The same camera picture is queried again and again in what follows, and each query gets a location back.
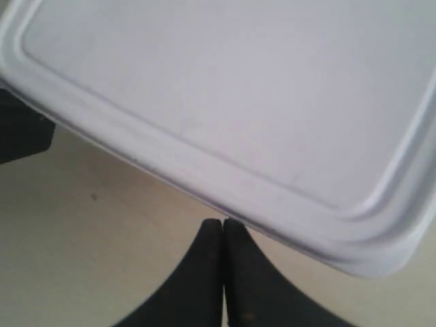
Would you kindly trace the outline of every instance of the white lid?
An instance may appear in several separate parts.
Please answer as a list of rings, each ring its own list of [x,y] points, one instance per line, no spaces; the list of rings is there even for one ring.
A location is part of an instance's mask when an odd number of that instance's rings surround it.
[[[435,214],[436,2],[15,0],[4,83],[129,162],[350,274]]]

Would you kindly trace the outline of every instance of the white plastic lid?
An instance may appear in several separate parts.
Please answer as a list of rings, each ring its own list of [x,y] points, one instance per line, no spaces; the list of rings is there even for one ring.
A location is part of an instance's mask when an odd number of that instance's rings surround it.
[[[349,274],[436,213],[436,2],[15,0],[0,76],[134,165]]]

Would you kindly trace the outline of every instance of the beige floor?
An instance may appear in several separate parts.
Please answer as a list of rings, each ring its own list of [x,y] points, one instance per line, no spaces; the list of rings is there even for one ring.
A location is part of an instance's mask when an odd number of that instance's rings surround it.
[[[0,166],[0,326],[109,326],[171,273],[205,217],[223,217],[58,128]],[[359,326],[436,326],[436,225],[410,264],[348,277],[252,232],[298,287]]]

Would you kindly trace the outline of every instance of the table surface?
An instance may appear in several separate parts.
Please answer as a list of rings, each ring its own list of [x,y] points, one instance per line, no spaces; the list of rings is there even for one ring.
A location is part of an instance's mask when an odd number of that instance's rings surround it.
[[[172,272],[203,218],[223,217],[61,128],[48,152],[0,166],[0,185],[1,326],[110,326]],[[409,265],[375,280],[251,233],[290,281],[358,326],[436,325],[434,224]]]

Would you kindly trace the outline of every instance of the black plastic part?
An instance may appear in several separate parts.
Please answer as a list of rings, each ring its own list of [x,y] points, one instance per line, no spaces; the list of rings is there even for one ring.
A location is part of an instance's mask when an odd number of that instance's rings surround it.
[[[243,224],[227,219],[223,230],[229,326],[351,326],[293,286],[270,263]]]
[[[0,164],[50,148],[55,124],[0,89]]]
[[[220,327],[222,225],[203,221],[191,247],[166,282],[116,327]]]

